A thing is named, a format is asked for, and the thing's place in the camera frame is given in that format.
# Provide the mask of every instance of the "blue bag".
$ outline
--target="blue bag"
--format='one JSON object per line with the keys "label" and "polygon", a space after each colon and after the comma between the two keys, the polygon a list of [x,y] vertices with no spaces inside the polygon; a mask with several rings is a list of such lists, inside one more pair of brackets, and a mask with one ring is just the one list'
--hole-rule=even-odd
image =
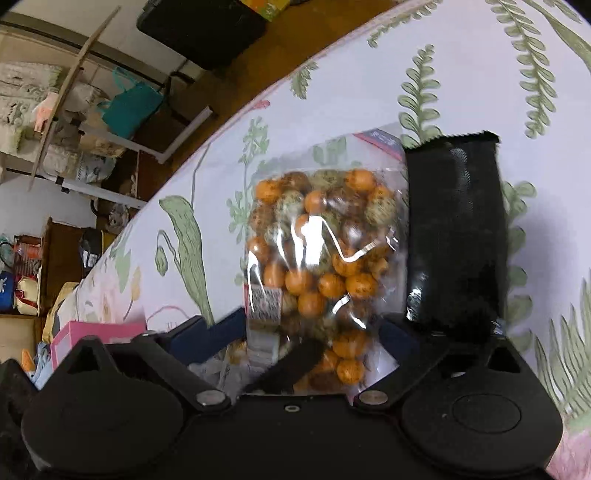
{"label": "blue bag", "polygon": [[14,275],[3,271],[0,273],[0,312],[12,310],[14,303]]}
{"label": "blue bag", "polygon": [[[113,70],[113,79],[123,92],[116,95],[110,102],[100,103],[99,108],[104,111],[103,121],[108,125],[111,133],[119,137],[131,138],[142,122],[158,109],[164,100],[164,95],[147,83],[135,80],[129,73],[118,67]],[[126,89],[122,79],[131,82],[132,87]]]}

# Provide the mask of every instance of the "teal bag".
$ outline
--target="teal bag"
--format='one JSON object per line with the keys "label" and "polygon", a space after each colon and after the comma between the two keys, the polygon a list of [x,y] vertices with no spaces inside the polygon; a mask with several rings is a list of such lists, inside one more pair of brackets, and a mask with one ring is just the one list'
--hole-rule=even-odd
{"label": "teal bag", "polygon": [[[131,138],[142,122],[158,109],[164,95],[147,83],[135,80],[119,67],[113,70],[113,79],[123,92],[115,95],[110,102],[100,103],[98,107],[104,111],[103,121],[111,133]],[[132,84],[129,89],[123,85],[123,79]]]}

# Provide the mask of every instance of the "barcode label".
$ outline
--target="barcode label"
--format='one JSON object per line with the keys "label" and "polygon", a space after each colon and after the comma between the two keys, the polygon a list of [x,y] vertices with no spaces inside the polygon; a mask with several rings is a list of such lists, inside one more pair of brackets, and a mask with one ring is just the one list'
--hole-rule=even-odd
{"label": "barcode label", "polygon": [[253,367],[270,367],[279,357],[278,333],[248,329],[246,331],[246,353]]}
{"label": "barcode label", "polygon": [[248,318],[278,325],[281,322],[280,288],[252,285],[248,299]]}

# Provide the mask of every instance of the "white wall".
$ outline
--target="white wall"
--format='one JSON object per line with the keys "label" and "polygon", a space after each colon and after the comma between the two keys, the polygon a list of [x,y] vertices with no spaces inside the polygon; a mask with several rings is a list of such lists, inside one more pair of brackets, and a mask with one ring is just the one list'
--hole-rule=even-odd
{"label": "white wall", "polygon": [[0,233],[9,238],[21,233],[41,236],[49,217],[79,227],[95,226],[90,199],[75,192],[62,193],[57,185],[43,179],[36,179],[32,191],[27,192],[29,178],[7,172],[0,185]]}
{"label": "white wall", "polygon": [[100,42],[168,74],[184,58],[137,29],[136,21],[146,3],[147,0],[22,0],[12,11],[88,37],[121,5],[121,11],[101,35]]}

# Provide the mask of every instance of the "round black pad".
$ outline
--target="round black pad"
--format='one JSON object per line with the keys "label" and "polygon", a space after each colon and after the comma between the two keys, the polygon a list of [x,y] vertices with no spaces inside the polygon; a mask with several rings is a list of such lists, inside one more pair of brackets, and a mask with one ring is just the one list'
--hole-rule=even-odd
{"label": "round black pad", "polygon": [[481,433],[503,433],[521,420],[519,407],[501,395],[480,393],[458,398],[452,405],[454,419]]}
{"label": "round black pad", "polygon": [[146,464],[169,447],[182,425],[180,403],[162,387],[90,371],[42,390],[25,412],[21,431],[38,465],[105,476]]}
{"label": "round black pad", "polygon": [[401,409],[404,433],[456,472],[502,476],[543,465],[562,433],[543,387],[535,377],[475,370],[412,394]]}

